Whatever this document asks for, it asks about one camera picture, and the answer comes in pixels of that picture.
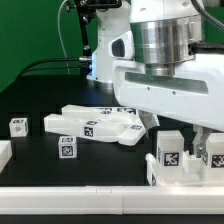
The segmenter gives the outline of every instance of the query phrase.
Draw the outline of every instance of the white plastic part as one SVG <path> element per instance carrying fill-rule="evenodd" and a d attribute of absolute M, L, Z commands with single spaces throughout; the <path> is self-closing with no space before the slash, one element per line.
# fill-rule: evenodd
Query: white plastic part
<path fill-rule="evenodd" d="M 158 131 L 156 166 L 160 180 L 182 178 L 183 151 L 184 138 L 179 131 Z"/>
<path fill-rule="evenodd" d="M 224 133 L 212 133 L 206 141 L 201 179 L 204 185 L 224 185 Z"/>
<path fill-rule="evenodd" d="M 0 214 L 224 214 L 224 188 L 3 187 Z"/>
<path fill-rule="evenodd" d="M 186 173 L 197 173 L 201 168 L 201 158 L 190 155 L 189 151 L 183 153 L 183 168 Z"/>
<path fill-rule="evenodd" d="M 133 59 L 134 54 L 135 54 L 135 49 L 134 49 L 134 41 L 133 41 L 133 34 L 131 31 L 128 31 L 127 33 L 121 35 L 120 37 L 114 39 L 108 44 L 108 51 L 110 57 L 115 57 L 113 54 L 113 43 L 116 42 L 117 40 L 122 40 L 124 43 L 124 52 L 125 55 L 122 57 L 123 59 Z"/>
<path fill-rule="evenodd" d="M 183 152 L 183 164 L 180 167 L 182 174 L 178 179 L 171 179 L 175 176 L 175 171 L 170 173 L 168 168 L 158 165 L 158 160 L 163 161 L 162 150 L 157 152 L 157 160 L 153 155 L 146 156 L 147 179 L 151 186 L 224 186 L 224 133 L 213 133 L 206 141 L 206 152 L 201 158 Z"/>
<path fill-rule="evenodd" d="M 68 105 L 62 115 L 44 119 L 45 131 L 103 142 L 135 145 L 146 133 L 141 119 L 131 108 L 90 108 Z"/>
<path fill-rule="evenodd" d="M 0 173 L 8 163 L 12 156 L 12 148 L 10 141 L 0 141 Z"/>
<path fill-rule="evenodd" d="M 224 64 L 222 55 L 196 55 L 196 60 L 175 65 L 175 76 L 183 82 L 200 81 L 195 90 L 125 80 L 126 72 L 145 74 L 145 65 L 134 61 L 114 63 L 114 92 L 120 105 L 172 119 L 224 131 Z"/>
<path fill-rule="evenodd" d="M 195 16 L 199 13 L 189 0 L 132 0 L 131 23 Z"/>
<path fill-rule="evenodd" d="M 116 58 L 109 56 L 108 44 L 130 30 L 129 16 L 130 4 L 126 1 L 118 9 L 97 11 L 98 46 L 92 55 L 92 72 L 87 79 L 112 85 L 112 65 Z"/>
<path fill-rule="evenodd" d="M 28 133 L 27 118 L 13 118 L 9 123 L 11 137 L 25 137 Z"/>
<path fill-rule="evenodd" d="M 77 157 L 77 141 L 75 136 L 61 136 L 58 142 L 59 158 L 71 159 Z"/>

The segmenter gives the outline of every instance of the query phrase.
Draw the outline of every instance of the white robot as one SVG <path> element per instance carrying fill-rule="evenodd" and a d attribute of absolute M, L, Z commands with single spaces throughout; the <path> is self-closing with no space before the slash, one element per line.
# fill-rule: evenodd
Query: white robot
<path fill-rule="evenodd" d="M 94 60 L 97 60 L 97 57 L 100 59 L 96 63 L 98 74 L 100 70 L 105 74 L 107 69 L 107 75 L 110 77 L 110 66 L 112 67 L 112 77 L 108 80 L 109 83 L 112 80 L 116 99 L 122 106 L 144 111 L 144 114 L 151 118 L 148 120 L 150 123 L 148 127 L 156 124 L 152 120 L 152 114 L 194 125 L 194 131 L 197 132 L 193 142 L 194 155 L 189 155 L 189 152 L 183 153 L 183 142 L 182 149 L 179 148 L 181 149 L 179 159 L 183 162 L 178 166 L 180 170 L 185 168 L 185 180 L 182 180 L 183 175 L 178 172 L 175 179 L 174 170 L 173 175 L 167 176 L 167 180 L 170 181 L 169 178 L 171 178 L 171 180 L 175 179 L 189 185 L 192 181 L 194 185 L 203 185 L 201 181 L 207 184 L 211 180 L 216 185 L 224 177 L 222 174 L 224 173 L 222 172 L 224 154 L 221 153 L 222 147 L 217 146 L 217 142 L 221 142 L 224 147 L 224 137 L 223 134 L 211 136 L 210 134 L 213 130 L 224 131 L 224 55 L 211 54 L 209 49 L 211 46 L 204 47 L 200 43 L 203 34 L 201 15 L 197 8 L 203 10 L 202 0 L 132 0 L 130 30 L 108 44 L 109 55 L 114 61 L 109 59 L 109 64 L 104 66 L 108 58 L 105 54 L 105 45 L 103 53 L 99 56 L 94 54 Z M 119 10 L 125 12 L 122 15 L 127 15 L 127 2 L 123 1 L 123 6 Z M 105 25 L 108 21 L 113 21 L 112 17 L 104 18 Z M 122 21 L 123 28 L 128 29 L 127 20 Z M 114 27 L 120 31 L 122 22 L 121 25 L 117 24 Z M 163 137 L 165 135 L 165 139 L 167 135 L 171 142 L 175 142 L 179 133 L 160 133 L 160 135 Z M 163 139 L 161 136 L 158 136 L 158 145 Z M 207 151 L 206 141 L 207 145 L 212 142 L 210 147 L 207 147 L 209 148 Z M 176 153 L 172 147 L 167 150 L 165 151 L 169 152 L 168 156 Z M 159 171 L 163 169 L 167 170 L 164 165 L 161 168 L 161 164 L 157 164 L 155 165 L 155 169 L 158 170 L 156 174 L 152 165 L 156 164 L 156 160 L 153 160 L 151 156 L 148 156 L 147 160 L 149 172 L 154 172 L 154 176 L 161 174 Z M 187 174 L 199 171 L 200 174 L 197 177 L 193 177 L 192 174 L 189 177 Z M 151 183 L 153 178 L 148 177 L 148 179 Z"/>

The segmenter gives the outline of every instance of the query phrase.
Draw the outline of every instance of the green background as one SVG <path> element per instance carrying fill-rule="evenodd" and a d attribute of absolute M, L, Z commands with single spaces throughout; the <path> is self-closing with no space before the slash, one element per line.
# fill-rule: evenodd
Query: green background
<path fill-rule="evenodd" d="M 57 32 L 61 3 L 62 0 L 0 1 L 0 91 L 12 83 L 26 65 L 40 59 L 63 57 Z M 207 10 L 224 21 L 224 8 Z M 204 30 L 207 41 L 224 43 L 224 33 L 207 23 Z M 88 26 L 88 34 L 94 50 L 97 43 L 95 20 Z M 68 56 L 81 55 L 76 10 L 70 13 L 63 10 L 62 35 Z"/>

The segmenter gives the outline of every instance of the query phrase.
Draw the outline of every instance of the metal cylinder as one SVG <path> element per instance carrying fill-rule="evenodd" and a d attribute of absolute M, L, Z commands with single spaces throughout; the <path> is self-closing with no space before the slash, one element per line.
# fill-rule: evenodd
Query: metal cylinder
<path fill-rule="evenodd" d="M 188 45 L 202 38 L 201 16 L 133 23 L 135 60 L 144 64 L 169 64 L 194 59 Z"/>

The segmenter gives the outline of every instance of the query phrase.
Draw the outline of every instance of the black tabletop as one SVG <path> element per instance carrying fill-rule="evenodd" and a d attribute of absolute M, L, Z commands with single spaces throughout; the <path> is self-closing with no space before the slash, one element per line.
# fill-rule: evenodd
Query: black tabletop
<path fill-rule="evenodd" d="M 96 89 L 78 76 L 27 76 L 0 94 L 0 140 L 11 140 L 13 156 L 0 174 L 0 187 L 144 186 L 145 156 L 155 151 L 156 130 L 134 147 L 78 138 L 78 157 L 59 159 L 60 135 L 46 133 L 43 119 L 65 105 L 119 106 L 112 91 Z M 11 138 L 12 118 L 27 117 L 27 137 Z M 180 130 L 189 147 L 192 125 L 160 117 L 160 130 Z M 222 216 L 0 216 L 0 223 L 219 223 Z"/>

